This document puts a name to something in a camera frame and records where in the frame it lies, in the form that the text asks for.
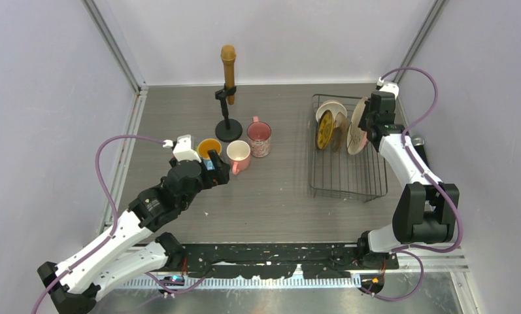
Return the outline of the blue butterfly mug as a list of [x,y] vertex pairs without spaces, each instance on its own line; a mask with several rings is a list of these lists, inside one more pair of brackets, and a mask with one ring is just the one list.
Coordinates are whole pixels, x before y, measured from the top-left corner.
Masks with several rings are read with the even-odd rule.
[[220,154],[222,152],[222,144],[213,138],[205,139],[198,144],[196,151],[203,159],[203,163],[206,166],[207,170],[213,170],[214,164],[209,156],[209,151],[215,151],[215,153]]

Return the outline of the plain pink mug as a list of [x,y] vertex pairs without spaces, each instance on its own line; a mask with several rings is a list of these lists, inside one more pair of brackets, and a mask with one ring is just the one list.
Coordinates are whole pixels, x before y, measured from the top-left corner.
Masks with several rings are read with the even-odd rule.
[[227,157],[231,164],[231,172],[238,175],[247,170],[251,161],[251,150],[247,142],[236,140],[231,142],[226,149]]

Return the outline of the large pink cream plate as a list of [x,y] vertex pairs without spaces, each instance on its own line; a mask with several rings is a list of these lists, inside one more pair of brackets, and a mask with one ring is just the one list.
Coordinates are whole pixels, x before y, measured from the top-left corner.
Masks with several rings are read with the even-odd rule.
[[363,97],[358,101],[350,120],[350,126],[348,128],[346,139],[346,147],[348,153],[351,155],[355,155],[361,152],[367,143],[367,132],[363,131],[359,127],[366,101],[367,97]]

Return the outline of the white ceramic bowl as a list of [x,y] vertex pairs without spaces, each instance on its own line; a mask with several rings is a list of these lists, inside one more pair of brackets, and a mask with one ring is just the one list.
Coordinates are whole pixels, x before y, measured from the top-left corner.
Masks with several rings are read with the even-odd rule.
[[345,106],[340,101],[337,101],[337,100],[334,100],[334,99],[330,99],[330,100],[327,100],[327,101],[323,102],[317,108],[316,114],[315,114],[315,119],[316,119],[317,123],[319,123],[322,115],[326,111],[330,111],[332,113],[334,122],[337,121],[337,117],[340,114],[343,115],[344,118],[347,118],[347,116],[348,116],[348,113],[347,113],[347,110],[346,110]]

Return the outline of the pink patterned mug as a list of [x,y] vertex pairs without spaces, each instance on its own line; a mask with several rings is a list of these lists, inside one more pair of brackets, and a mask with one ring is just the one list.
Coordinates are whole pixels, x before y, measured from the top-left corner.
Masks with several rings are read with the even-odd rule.
[[258,116],[253,116],[252,123],[247,127],[246,133],[251,155],[255,158],[266,157],[271,151],[271,127],[260,121]]

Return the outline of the yellow plate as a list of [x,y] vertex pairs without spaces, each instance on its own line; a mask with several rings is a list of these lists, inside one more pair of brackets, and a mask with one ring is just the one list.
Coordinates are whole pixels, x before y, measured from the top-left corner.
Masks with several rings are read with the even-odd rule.
[[335,125],[335,119],[333,113],[330,110],[325,110],[318,121],[318,127],[316,131],[316,148],[318,150],[324,150],[331,141],[333,135],[333,129]]

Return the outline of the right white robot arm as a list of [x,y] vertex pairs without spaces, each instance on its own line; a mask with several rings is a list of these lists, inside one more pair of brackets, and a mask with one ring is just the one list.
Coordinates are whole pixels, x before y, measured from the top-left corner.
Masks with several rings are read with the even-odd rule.
[[356,260],[364,268],[374,268],[382,255],[416,247],[438,252],[436,243],[461,239],[457,221],[460,192],[455,184],[446,184],[436,176],[414,149],[401,124],[395,123],[393,92],[375,90],[365,100],[359,129],[387,161],[403,191],[391,224],[364,232],[358,238]]

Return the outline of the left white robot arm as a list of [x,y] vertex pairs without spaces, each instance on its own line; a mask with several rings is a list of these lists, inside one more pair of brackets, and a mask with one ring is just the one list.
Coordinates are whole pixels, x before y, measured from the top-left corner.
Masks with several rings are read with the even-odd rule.
[[164,232],[140,251],[124,256],[128,248],[157,232],[187,210],[202,190],[229,182],[233,168],[215,150],[213,167],[201,158],[170,161],[171,169],[159,184],[143,190],[118,217],[117,223],[72,257],[45,262],[37,272],[58,313],[89,313],[118,285],[162,267],[181,267],[185,250]]

